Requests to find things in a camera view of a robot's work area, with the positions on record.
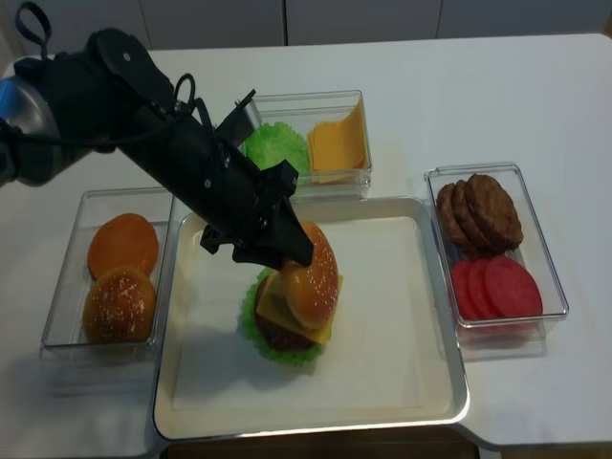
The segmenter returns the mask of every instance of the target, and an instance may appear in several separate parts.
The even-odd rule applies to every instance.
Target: top bun
[[[155,288],[133,266],[98,279],[85,299],[83,331],[89,342],[144,341],[155,316]]]
[[[327,323],[338,302],[338,265],[321,228],[312,222],[301,225],[313,243],[313,261],[309,267],[285,261],[280,280],[295,318],[304,328],[316,330]]]

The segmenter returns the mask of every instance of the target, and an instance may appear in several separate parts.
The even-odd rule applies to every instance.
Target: beef patty
[[[450,243],[457,246],[467,258],[481,258],[483,255],[470,242],[457,223],[457,219],[452,211],[452,193],[454,189],[455,184],[447,184],[438,191],[436,208],[438,209],[438,218],[440,219],[442,231],[445,233]]]
[[[513,199],[489,175],[474,174],[466,185],[470,213],[487,239],[503,250],[516,249],[523,241]]]
[[[257,304],[264,293],[264,287],[268,282],[268,277],[265,277],[257,287],[255,294],[255,307],[253,313],[255,314],[255,323],[257,328],[264,337],[266,343],[275,351],[287,352],[287,351],[308,351],[315,347],[315,343],[307,338],[304,338],[297,333],[290,330],[286,330],[283,327],[270,322],[266,318],[260,316],[257,313]]]
[[[457,223],[466,234],[471,243],[483,253],[497,254],[503,250],[496,248],[487,239],[487,236],[478,228],[471,216],[468,200],[466,199],[466,181],[460,180],[452,193],[452,211]]]

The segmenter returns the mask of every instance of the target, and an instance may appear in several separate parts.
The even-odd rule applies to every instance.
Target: robotic arm
[[[39,20],[44,40],[25,27],[23,10]],[[83,52],[49,59],[44,12],[25,2],[15,23],[42,53],[16,62],[15,76],[0,82],[0,186],[43,185],[92,150],[119,148],[207,221],[201,245],[210,253],[231,243],[236,262],[280,269],[289,257],[310,265],[313,246],[289,202],[296,170],[286,161],[259,170],[237,149],[253,130],[254,91],[215,130],[193,77],[173,88],[134,36],[103,30]],[[185,81],[190,97],[182,103]]]

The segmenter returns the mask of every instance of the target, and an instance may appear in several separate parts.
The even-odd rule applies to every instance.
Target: red tomato slice
[[[485,290],[484,273],[488,265],[489,260],[476,260],[468,273],[468,295],[480,319],[502,317]]]
[[[471,265],[471,262],[462,260],[452,267],[452,283],[455,287],[459,314],[466,320],[476,320],[479,318],[468,295],[468,271]]]
[[[485,289],[503,317],[541,316],[542,298],[529,272],[505,256],[496,256],[484,273]]]

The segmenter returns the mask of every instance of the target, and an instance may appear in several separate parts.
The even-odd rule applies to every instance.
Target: clear plastic container
[[[457,298],[450,271],[463,255],[446,239],[442,233],[437,212],[433,210],[434,232],[438,241],[450,305],[456,319],[457,334],[460,343],[468,347],[497,348],[504,350],[505,353],[513,348],[529,349],[531,352],[535,348],[529,348],[526,343],[544,340],[552,327],[567,317],[569,306],[520,169],[512,163],[438,167],[426,174],[429,198],[435,209],[435,199],[438,191],[444,185],[456,183],[462,179],[467,180],[476,173],[494,177],[514,201],[524,238],[518,249],[507,251],[506,256],[523,265],[534,278],[542,297],[543,314],[534,317],[488,320],[467,320],[462,317],[457,308]]]
[[[313,198],[365,198],[370,187],[372,158],[367,140],[365,105],[361,91],[335,93],[311,93],[285,96],[254,97],[262,122],[274,124],[282,121],[290,124],[304,140],[315,125],[323,121],[344,120],[361,100],[363,110],[363,135],[366,158],[362,168],[312,171],[300,175],[295,200]]]
[[[165,285],[168,271],[171,280],[172,266],[164,266],[164,260],[170,260],[169,265],[174,264],[173,253],[169,253],[172,244],[168,244],[168,240],[172,240],[168,230],[172,206],[172,194],[160,187],[88,191],[83,195],[42,336],[42,359],[138,361],[151,357],[153,347],[162,337],[167,302],[160,287]],[[128,212],[149,221],[160,244],[158,260],[150,275],[157,291],[151,334],[143,341],[91,344],[83,334],[81,322],[85,298],[93,284],[87,268],[87,252],[100,226]]]

